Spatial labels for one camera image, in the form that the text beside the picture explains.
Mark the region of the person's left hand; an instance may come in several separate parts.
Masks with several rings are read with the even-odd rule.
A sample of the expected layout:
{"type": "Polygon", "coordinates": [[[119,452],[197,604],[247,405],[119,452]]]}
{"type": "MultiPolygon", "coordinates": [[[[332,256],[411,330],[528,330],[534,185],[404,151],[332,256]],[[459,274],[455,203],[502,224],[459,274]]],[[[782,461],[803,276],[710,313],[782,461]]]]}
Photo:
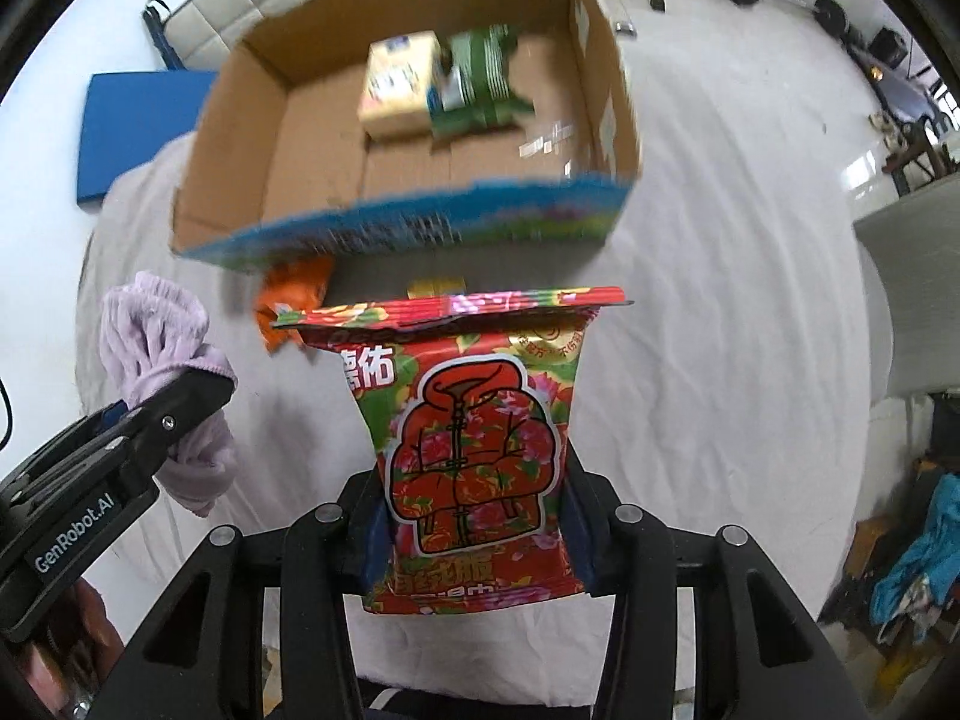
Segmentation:
{"type": "Polygon", "coordinates": [[[75,718],[106,682],[124,651],[106,605],[80,578],[50,608],[36,637],[16,657],[18,670],[55,718],[75,718]]]}

